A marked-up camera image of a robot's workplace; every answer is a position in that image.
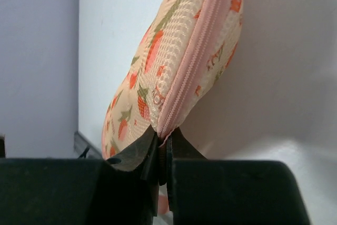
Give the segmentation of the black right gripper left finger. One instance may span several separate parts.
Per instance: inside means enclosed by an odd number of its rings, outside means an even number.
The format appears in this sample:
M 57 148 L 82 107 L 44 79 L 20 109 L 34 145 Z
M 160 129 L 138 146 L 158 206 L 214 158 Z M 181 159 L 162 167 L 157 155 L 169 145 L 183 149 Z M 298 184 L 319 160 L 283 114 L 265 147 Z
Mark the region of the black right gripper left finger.
M 148 128 L 107 159 L 10 159 L 1 152 L 1 224 L 152 224 L 158 137 Z

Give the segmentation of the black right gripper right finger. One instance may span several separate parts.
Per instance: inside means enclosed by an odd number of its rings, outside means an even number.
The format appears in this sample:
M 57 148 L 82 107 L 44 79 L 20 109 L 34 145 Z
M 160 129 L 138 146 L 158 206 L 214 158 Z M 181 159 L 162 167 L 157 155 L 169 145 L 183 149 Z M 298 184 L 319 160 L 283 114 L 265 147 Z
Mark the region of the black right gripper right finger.
M 289 167 L 273 160 L 211 160 L 176 129 L 166 142 L 174 224 L 310 224 Z

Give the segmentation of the pink floral mesh laundry bag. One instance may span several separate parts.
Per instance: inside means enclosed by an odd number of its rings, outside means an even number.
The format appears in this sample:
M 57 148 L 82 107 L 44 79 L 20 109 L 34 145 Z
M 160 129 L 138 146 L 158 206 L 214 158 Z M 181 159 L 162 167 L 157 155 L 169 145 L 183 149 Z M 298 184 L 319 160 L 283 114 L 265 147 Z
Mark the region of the pink floral mesh laundry bag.
M 109 104 L 105 159 L 146 130 L 163 149 L 169 135 L 228 67 L 242 29 L 243 0 L 163 0 Z

